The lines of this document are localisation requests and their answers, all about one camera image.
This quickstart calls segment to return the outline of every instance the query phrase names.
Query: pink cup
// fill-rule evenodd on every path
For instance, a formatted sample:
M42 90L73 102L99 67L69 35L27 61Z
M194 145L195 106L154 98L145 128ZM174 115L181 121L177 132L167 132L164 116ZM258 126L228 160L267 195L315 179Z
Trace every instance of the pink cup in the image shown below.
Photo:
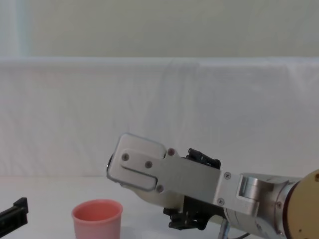
M120 239L123 207L113 200L92 200L72 210L76 239Z

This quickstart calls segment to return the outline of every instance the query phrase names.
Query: black object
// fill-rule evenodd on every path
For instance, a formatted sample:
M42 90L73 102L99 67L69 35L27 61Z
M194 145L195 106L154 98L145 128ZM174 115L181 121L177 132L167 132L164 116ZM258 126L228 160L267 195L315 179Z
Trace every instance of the black object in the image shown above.
M13 207L0 213L0 238L27 224L28 202L20 198Z
M194 149L188 150L189 155L185 159L220 169L221 163L218 159L212 159ZM225 217L224 209L188 196L184 197L183 211L164 208L164 214L170 216L170 228L184 230L197 228L204 230L209 219L215 215Z

